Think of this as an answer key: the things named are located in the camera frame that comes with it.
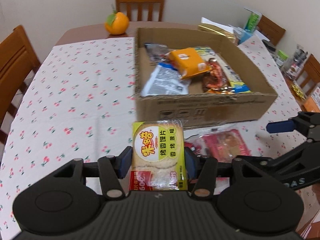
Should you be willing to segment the pink biscuit pack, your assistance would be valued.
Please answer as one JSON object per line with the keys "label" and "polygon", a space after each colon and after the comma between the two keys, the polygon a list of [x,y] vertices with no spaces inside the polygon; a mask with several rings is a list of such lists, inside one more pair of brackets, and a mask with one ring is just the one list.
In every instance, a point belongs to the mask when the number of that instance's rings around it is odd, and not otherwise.
{"label": "pink biscuit pack", "polygon": [[184,145],[197,156],[213,157],[220,163],[230,163],[238,155],[250,156],[250,151],[237,129],[216,129],[192,135]]}

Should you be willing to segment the long yellow blue noodle snack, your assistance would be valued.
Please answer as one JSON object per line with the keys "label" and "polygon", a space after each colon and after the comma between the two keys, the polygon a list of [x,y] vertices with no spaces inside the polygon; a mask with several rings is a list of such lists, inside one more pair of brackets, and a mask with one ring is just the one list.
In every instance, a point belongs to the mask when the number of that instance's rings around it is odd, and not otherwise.
{"label": "long yellow blue noodle snack", "polygon": [[251,93],[249,87],[242,81],[240,76],[210,47],[195,47],[195,50],[204,61],[208,61],[211,57],[216,58],[222,70],[224,71],[234,94]]}

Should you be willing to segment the brown orange snack bag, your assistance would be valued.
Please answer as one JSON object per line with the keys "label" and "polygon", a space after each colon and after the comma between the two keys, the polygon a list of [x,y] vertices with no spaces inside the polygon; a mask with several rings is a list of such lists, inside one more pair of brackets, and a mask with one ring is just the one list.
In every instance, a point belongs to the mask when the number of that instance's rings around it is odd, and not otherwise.
{"label": "brown orange snack bag", "polygon": [[207,61],[210,70],[203,75],[202,90],[212,94],[234,94],[222,67],[216,58],[211,57]]}

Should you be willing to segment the white blue snack bag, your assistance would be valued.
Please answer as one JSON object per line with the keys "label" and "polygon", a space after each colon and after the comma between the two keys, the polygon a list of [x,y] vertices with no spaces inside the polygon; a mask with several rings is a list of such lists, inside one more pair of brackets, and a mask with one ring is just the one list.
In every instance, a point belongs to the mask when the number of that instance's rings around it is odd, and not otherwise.
{"label": "white blue snack bag", "polygon": [[141,96],[158,95],[187,95],[189,93],[189,79],[182,80],[180,73],[171,64],[161,62],[157,64],[141,91]]}

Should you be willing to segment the orange square snack pack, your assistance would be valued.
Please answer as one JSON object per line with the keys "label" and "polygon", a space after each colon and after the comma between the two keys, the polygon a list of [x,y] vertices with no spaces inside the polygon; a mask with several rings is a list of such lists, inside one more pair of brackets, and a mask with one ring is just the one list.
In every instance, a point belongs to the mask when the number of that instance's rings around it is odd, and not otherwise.
{"label": "orange square snack pack", "polygon": [[182,80],[210,71],[210,66],[200,57],[195,48],[173,50],[168,53],[168,59],[178,70]]}

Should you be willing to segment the small dark clear snack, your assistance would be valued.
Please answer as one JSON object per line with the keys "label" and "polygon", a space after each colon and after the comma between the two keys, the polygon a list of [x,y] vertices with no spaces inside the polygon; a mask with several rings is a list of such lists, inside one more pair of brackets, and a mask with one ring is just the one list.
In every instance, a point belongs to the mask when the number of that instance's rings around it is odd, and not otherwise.
{"label": "small dark clear snack", "polygon": [[157,43],[144,43],[144,47],[152,63],[168,61],[169,49],[166,45]]}

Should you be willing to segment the orange printed box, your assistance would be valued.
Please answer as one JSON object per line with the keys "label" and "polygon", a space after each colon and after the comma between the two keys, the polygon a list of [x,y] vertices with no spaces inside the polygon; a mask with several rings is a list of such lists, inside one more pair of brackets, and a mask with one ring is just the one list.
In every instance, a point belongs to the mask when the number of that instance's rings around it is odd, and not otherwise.
{"label": "orange printed box", "polygon": [[320,112],[320,88],[316,86],[310,95],[306,98],[303,106],[307,112]]}

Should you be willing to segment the gold trinket pile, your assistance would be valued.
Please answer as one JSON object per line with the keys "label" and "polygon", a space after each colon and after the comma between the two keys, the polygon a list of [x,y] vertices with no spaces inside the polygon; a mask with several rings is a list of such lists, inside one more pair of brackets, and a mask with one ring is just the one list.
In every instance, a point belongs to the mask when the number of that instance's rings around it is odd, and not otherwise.
{"label": "gold trinket pile", "polygon": [[306,96],[303,92],[303,90],[299,87],[299,85],[293,83],[290,85],[291,88],[291,92],[293,93],[293,95],[299,99],[299,100],[305,100]]}

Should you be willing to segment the wooden chair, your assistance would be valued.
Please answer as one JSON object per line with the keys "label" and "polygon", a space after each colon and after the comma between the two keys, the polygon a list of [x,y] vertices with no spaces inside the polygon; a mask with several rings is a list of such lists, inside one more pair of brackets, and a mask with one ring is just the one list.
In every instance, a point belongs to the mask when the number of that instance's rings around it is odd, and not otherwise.
{"label": "wooden chair", "polygon": [[319,62],[314,55],[311,54],[296,78],[296,83],[306,96],[308,96],[319,83],[319,70]]}
{"label": "wooden chair", "polygon": [[13,29],[12,33],[1,42],[1,111],[3,122],[6,114],[13,118],[17,114],[17,107],[12,100],[17,91],[25,94],[28,85],[25,79],[30,72],[37,73],[41,63],[31,45],[22,25]]}
{"label": "wooden chair", "polygon": [[262,15],[257,28],[275,46],[278,45],[286,32],[284,28],[280,27],[264,15]]}

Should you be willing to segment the clear pen holder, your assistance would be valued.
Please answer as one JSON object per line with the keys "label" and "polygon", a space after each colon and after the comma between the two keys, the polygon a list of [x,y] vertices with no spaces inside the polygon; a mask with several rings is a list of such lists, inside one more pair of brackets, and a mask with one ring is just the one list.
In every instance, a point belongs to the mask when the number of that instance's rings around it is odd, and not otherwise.
{"label": "clear pen holder", "polygon": [[302,64],[306,60],[308,56],[308,51],[304,50],[304,47],[301,45],[297,45],[297,48],[292,56],[292,59],[290,61],[290,64],[285,72],[285,75],[290,80],[295,80],[298,76],[298,73],[300,72],[300,69],[302,67]]}

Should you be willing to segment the green lid jar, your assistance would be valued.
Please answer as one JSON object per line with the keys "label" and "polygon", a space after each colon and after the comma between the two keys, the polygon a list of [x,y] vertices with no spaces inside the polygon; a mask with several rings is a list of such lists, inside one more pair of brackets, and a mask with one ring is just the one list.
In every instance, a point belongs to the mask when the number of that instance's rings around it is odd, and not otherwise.
{"label": "green lid jar", "polygon": [[287,61],[287,58],[288,55],[285,52],[283,52],[282,50],[278,50],[276,55],[276,65],[281,68]]}

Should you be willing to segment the brown cardboard box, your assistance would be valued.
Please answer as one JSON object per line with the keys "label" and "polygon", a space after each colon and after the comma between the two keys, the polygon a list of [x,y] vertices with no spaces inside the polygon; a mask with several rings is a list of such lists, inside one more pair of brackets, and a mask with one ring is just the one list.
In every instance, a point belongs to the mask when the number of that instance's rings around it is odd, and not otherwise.
{"label": "brown cardboard box", "polygon": [[[141,91],[155,70],[144,47],[159,43],[169,49],[210,47],[240,76],[248,93],[204,92],[202,76],[193,77],[186,95],[142,96]],[[135,36],[135,103],[138,121],[180,119],[186,128],[260,119],[278,94],[260,69],[228,38],[204,31],[179,28],[138,28]]]}

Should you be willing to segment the light blue box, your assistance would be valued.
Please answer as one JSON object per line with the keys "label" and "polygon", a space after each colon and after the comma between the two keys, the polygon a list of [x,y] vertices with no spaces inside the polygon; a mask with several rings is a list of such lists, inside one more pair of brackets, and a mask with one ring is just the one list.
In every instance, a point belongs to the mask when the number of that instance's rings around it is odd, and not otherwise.
{"label": "light blue box", "polygon": [[246,40],[248,40],[252,36],[253,36],[252,32],[247,31],[247,30],[243,30],[241,35],[240,35],[240,39],[239,39],[238,45],[242,44],[243,42],[245,42]]}

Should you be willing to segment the green white carton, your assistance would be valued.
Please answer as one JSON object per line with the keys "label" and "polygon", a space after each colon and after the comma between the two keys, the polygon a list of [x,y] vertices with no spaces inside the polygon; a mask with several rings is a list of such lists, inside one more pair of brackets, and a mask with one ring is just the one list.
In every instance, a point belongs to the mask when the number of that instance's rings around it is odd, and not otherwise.
{"label": "green white carton", "polygon": [[248,8],[246,10],[250,12],[250,15],[244,26],[244,30],[248,33],[253,33],[262,18],[262,13]]}

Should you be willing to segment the orange fruit with leaf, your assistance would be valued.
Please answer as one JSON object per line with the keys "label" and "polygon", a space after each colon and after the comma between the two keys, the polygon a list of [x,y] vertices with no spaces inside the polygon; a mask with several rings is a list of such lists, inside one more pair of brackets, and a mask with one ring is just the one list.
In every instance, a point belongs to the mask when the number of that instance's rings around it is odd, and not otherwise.
{"label": "orange fruit with leaf", "polygon": [[111,35],[122,35],[129,27],[129,18],[122,12],[112,12],[105,22],[105,29]]}

